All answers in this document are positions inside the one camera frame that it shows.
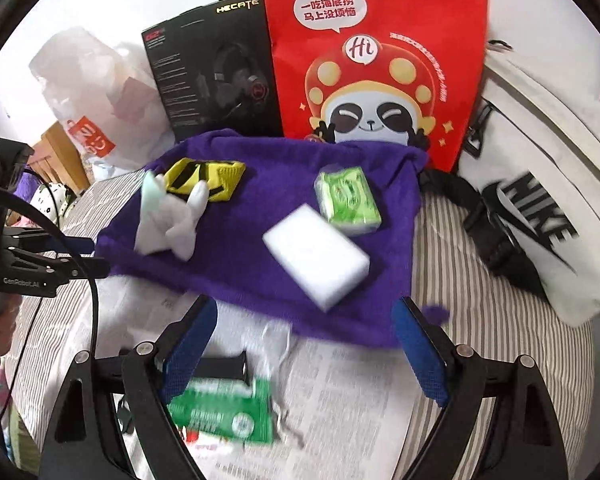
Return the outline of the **person's left hand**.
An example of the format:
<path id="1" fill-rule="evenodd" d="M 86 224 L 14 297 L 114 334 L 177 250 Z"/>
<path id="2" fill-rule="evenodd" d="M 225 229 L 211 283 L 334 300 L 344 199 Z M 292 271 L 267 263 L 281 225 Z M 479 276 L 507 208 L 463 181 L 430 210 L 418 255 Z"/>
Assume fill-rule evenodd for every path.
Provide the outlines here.
<path id="1" fill-rule="evenodd" d="M 0 358 L 7 354 L 12 346 L 17 318 L 22 304 L 22 297 L 14 294 L 3 294 L 0 292 Z"/>

